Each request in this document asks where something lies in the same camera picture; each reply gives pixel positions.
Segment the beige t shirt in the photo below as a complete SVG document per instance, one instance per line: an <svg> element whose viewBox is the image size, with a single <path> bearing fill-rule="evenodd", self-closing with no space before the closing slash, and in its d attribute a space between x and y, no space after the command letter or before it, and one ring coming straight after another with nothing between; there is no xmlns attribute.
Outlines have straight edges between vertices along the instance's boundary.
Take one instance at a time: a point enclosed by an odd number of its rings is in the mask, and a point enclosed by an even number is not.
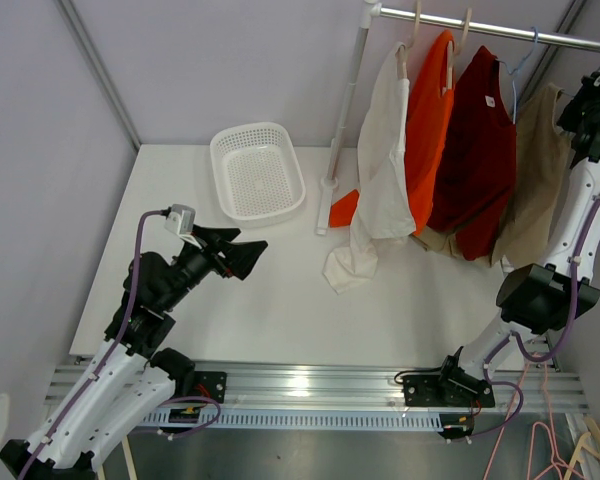
<svg viewBox="0 0 600 480"><path fill-rule="evenodd" d="M518 112L516 184L494 245L474 260L482 266L507 261L519 268L539 261L547 246L570 151L569 134L555 120L563 95L549 83Z"/></svg>

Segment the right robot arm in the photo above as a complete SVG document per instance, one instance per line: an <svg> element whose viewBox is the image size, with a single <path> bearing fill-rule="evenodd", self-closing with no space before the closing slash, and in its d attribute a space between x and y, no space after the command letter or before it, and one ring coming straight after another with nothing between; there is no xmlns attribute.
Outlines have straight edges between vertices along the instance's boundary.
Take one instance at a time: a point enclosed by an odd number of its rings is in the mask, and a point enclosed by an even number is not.
<svg viewBox="0 0 600 480"><path fill-rule="evenodd" d="M540 260L509 273L498 292L499 312L467 346L445 359L435 392L445 405L478 401L494 404L490 374L513 350L535 363L555 356L535 356L529 341L558 331L559 350L575 319L593 308L600 291L592 287L600 242L600 72L586 76L558 124L572 133L575 158L570 168L566 204Z"/></svg>

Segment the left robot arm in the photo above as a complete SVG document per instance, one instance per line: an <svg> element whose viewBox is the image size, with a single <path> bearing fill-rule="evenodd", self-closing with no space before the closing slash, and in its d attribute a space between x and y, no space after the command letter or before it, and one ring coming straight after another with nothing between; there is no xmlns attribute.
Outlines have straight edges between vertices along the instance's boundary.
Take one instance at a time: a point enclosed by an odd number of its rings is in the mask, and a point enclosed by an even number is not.
<svg viewBox="0 0 600 480"><path fill-rule="evenodd" d="M124 295L88 368L39 430L8 441L0 460L17 479L93 479L124 436L154 409L219 400L205 392L189 357L160 345L171 312L209 274L244 280L268 244L239 242L237 228L194 226L172 261L136 252Z"/></svg>

